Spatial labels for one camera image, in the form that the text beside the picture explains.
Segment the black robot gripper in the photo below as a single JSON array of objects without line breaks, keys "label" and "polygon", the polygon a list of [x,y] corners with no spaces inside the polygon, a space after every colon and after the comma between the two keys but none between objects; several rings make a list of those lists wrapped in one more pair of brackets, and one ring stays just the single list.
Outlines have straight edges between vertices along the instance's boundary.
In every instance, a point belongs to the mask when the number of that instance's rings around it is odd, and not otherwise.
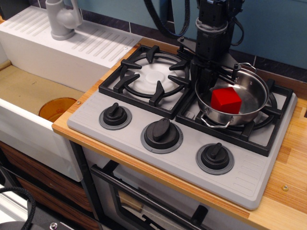
[{"label": "black robot gripper", "polygon": [[197,27],[196,41],[181,36],[179,55],[190,61],[191,83],[200,83],[200,93],[206,94],[221,79],[236,84],[239,64],[229,53],[234,26]]}]

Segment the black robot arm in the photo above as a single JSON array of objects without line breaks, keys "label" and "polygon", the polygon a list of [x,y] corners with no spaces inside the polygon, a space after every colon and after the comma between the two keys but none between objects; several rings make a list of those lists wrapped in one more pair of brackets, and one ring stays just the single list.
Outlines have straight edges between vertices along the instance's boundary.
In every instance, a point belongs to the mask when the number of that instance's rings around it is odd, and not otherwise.
[{"label": "black robot arm", "polygon": [[221,79],[237,82],[239,64],[229,53],[234,26],[241,24],[236,15],[242,11],[241,0],[199,0],[196,19],[197,38],[178,39],[178,54],[190,62],[190,76],[195,92],[207,93]]}]

